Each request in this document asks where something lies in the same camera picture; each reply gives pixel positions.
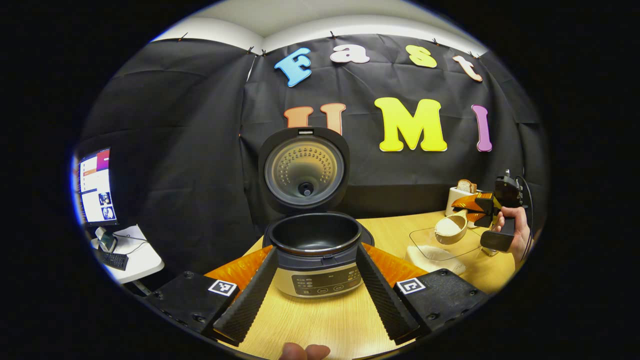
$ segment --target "black backdrop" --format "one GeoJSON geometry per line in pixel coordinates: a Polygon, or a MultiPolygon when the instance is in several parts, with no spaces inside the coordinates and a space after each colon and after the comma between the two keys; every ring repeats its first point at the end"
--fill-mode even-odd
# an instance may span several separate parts
{"type": "Polygon", "coordinates": [[[120,227],[138,224],[170,273],[203,274],[253,242],[237,147],[253,58],[207,40],[152,42],[88,116],[78,153],[111,147],[120,227]]]}
{"type": "Polygon", "coordinates": [[[546,143],[525,92],[491,53],[475,59],[414,38],[320,38],[266,56],[208,40],[149,43],[96,100],[77,151],[110,146],[120,227],[138,224],[170,273],[204,273],[241,256],[281,216],[262,201],[257,156],[264,140],[286,127],[283,112],[311,106],[309,124],[326,127],[320,107],[331,102],[346,105],[342,135],[352,159],[349,186],[336,210],[357,218],[442,210],[459,179],[493,191],[496,176],[508,168],[512,176],[525,171],[535,199],[534,225],[542,225],[546,143]],[[370,61],[333,63],[330,55],[341,44],[364,46],[370,61]],[[407,45],[425,47],[438,65],[417,66],[407,45]],[[312,74],[289,88],[273,66],[300,47],[311,50],[312,74]],[[483,82],[466,75],[452,59],[456,55],[473,63],[483,82]],[[421,99],[438,101],[447,150],[381,151],[383,118],[374,105],[380,97],[398,98],[412,115],[421,99]],[[473,104],[488,110],[490,152],[476,149],[473,104]]]}

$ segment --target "white desk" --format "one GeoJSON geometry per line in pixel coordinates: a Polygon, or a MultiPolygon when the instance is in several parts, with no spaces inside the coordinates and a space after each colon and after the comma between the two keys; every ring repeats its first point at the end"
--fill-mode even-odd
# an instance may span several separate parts
{"type": "MultiPolygon", "coordinates": [[[[142,240],[124,237],[124,235],[129,235],[134,238],[146,240],[147,238],[142,235],[142,232],[137,225],[128,227],[124,230],[116,231],[113,234],[115,235],[116,239],[118,239],[116,249],[113,251],[115,254],[126,254],[133,251],[136,247],[138,247],[138,245],[140,246],[137,250],[128,254],[129,260],[124,271],[104,265],[104,268],[111,274],[111,277],[116,282],[124,284],[126,282],[136,281],[138,279],[141,279],[142,277],[151,275],[154,272],[158,272],[164,268],[164,262],[155,252],[150,243],[145,243],[142,240]]],[[[98,239],[92,239],[91,246],[94,249],[97,249],[98,239]]]]}

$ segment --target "letter m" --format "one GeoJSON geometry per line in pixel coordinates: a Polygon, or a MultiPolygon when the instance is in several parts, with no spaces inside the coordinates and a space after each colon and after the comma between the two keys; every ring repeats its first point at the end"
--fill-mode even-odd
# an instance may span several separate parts
{"type": "Polygon", "coordinates": [[[432,99],[422,99],[418,103],[415,115],[395,97],[381,97],[374,104],[382,110],[385,123],[385,140],[380,143],[382,151],[400,151],[404,144],[398,139],[398,130],[411,150],[415,150],[424,130],[424,139],[420,147],[424,151],[445,151],[447,143],[442,138],[440,127],[440,103],[432,99]]]}

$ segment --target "cable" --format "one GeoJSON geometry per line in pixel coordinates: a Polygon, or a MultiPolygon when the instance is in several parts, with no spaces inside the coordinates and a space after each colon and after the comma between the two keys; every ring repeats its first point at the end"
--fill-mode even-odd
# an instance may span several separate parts
{"type": "Polygon", "coordinates": [[[123,237],[123,238],[129,238],[129,239],[135,239],[135,240],[142,240],[142,243],[141,243],[140,245],[138,245],[138,247],[136,247],[135,249],[133,249],[133,250],[129,251],[129,252],[128,252],[128,253],[126,253],[125,255],[129,255],[130,253],[132,253],[132,252],[134,252],[134,251],[138,250],[138,249],[139,249],[142,245],[144,245],[145,243],[148,243],[148,242],[149,242],[149,241],[148,241],[148,240],[146,240],[146,239],[134,238],[134,237],[129,236],[129,235],[116,235],[116,234],[114,234],[113,236],[120,236],[120,237],[123,237]]]}
{"type": "Polygon", "coordinates": [[[134,238],[134,237],[129,236],[129,235],[118,235],[118,234],[114,234],[113,236],[120,236],[120,237],[123,237],[123,238],[129,238],[129,239],[136,239],[136,240],[148,241],[147,239],[134,238]]]}
{"type": "Polygon", "coordinates": [[[527,184],[527,181],[524,179],[524,177],[522,176],[516,176],[516,179],[520,178],[522,180],[522,182],[524,183],[524,185],[527,187],[527,193],[529,193],[529,205],[531,206],[531,230],[529,231],[529,239],[527,239],[527,246],[524,249],[524,252],[522,253],[522,259],[520,259],[520,261],[524,260],[524,257],[527,255],[527,252],[530,251],[531,249],[531,243],[533,240],[533,232],[534,232],[534,227],[533,227],[533,198],[531,197],[531,190],[529,189],[529,184],[527,184]]]}
{"type": "MultiPolygon", "coordinates": [[[[144,245],[144,244],[146,244],[146,243],[148,243],[148,241],[144,241],[142,244],[138,245],[138,247],[141,247],[142,245],[144,245]]],[[[130,253],[132,253],[132,252],[136,251],[136,250],[138,249],[138,247],[136,247],[135,249],[133,249],[133,250],[129,251],[129,252],[128,252],[128,253],[126,253],[125,255],[129,255],[130,253]]]]}

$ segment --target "wooden table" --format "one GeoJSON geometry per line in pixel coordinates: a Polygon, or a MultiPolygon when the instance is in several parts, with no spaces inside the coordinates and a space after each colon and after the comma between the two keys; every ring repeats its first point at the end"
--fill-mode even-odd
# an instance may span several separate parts
{"type": "MultiPolygon", "coordinates": [[[[399,258],[404,258],[412,231],[434,227],[444,217],[444,211],[403,217],[358,220],[373,235],[375,246],[399,258]]],[[[470,229],[477,234],[488,230],[470,229]]],[[[262,247],[262,238],[246,254],[262,247]]],[[[483,253],[467,263],[460,276],[486,293],[500,290],[515,270],[511,254],[498,253],[489,257],[483,253]]],[[[389,340],[365,285],[324,299],[300,299],[283,294],[273,283],[260,307],[245,340],[231,348],[266,359],[278,359],[285,342],[326,345],[331,349],[327,360],[353,359],[379,354],[402,347],[389,340]]]]}

